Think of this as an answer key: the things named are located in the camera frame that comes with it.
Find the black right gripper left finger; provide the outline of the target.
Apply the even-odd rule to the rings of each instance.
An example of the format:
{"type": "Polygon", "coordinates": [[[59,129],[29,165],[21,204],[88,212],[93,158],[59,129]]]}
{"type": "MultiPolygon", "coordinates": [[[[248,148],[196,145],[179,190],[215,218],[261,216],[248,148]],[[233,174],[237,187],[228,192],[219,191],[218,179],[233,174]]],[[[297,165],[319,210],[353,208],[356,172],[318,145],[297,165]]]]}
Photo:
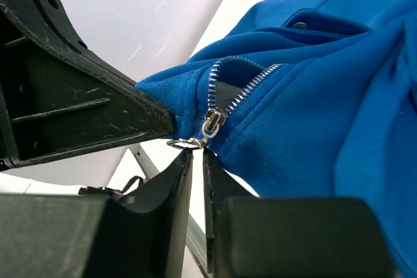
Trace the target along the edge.
{"type": "Polygon", "coordinates": [[[1,276],[154,277],[128,194],[2,194],[1,276]]]}

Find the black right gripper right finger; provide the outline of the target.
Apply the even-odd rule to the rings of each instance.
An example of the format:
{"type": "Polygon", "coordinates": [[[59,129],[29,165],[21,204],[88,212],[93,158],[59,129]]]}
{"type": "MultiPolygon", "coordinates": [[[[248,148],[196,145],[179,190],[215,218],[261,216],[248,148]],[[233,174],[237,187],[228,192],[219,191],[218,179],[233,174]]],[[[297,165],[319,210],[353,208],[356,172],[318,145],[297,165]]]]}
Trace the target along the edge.
{"type": "Polygon", "coordinates": [[[379,222],[351,197],[256,197],[203,153],[213,277],[398,277],[379,222]]]}

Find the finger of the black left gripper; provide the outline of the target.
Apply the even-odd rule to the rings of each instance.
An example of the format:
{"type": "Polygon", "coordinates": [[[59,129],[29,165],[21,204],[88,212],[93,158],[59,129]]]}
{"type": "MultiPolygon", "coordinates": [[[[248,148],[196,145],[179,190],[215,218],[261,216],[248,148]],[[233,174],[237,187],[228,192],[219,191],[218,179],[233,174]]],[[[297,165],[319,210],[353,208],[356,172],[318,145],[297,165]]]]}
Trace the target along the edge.
{"type": "Polygon", "coordinates": [[[1,169],[159,139],[169,108],[67,46],[33,0],[1,0],[1,169]]]}
{"type": "Polygon", "coordinates": [[[45,19],[49,27],[54,33],[73,51],[84,57],[85,59],[97,64],[101,68],[107,70],[110,74],[117,76],[119,79],[133,85],[134,80],[121,73],[93,51],[91,51],[86,43],[81,39],[75,28],[71,24],[65,8],[60,0],[33,0],[38,11],[45,19]]]}

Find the blue zip jacket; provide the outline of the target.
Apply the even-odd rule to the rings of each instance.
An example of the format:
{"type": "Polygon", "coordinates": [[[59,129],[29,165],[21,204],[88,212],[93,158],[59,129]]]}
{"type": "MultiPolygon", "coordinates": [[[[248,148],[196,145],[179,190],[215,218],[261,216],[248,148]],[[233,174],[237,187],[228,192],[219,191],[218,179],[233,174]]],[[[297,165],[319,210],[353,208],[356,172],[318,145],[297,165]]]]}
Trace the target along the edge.
{"type": "Polygon", "coordinates": [[[352,196],[416,276],[416,0],[265,0],[137,89],[261,196],[352,196]]]}

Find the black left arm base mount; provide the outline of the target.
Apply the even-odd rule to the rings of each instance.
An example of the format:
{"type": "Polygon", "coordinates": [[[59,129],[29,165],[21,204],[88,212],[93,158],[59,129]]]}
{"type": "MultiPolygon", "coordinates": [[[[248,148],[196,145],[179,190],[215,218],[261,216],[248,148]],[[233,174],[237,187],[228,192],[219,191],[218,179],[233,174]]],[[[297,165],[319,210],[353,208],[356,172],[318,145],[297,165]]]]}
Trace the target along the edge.
{"type": "Polygon", "coordinates": [[[100,196],[105,195],[112,197],[114,199],[119,199],[124,194],[128,193],[129,190],[131,190],[132,187],[134,187],[135,184],[137,184],[138,187],[142,186],[144,184],[145,180],[143,177],[140,177],[138,175],[131,177],[129,181],[127,181],[126,185],[122,189],[113,189],[109,187],[81,187],[78,191],[78,195],[80,196],[100,196]]]}

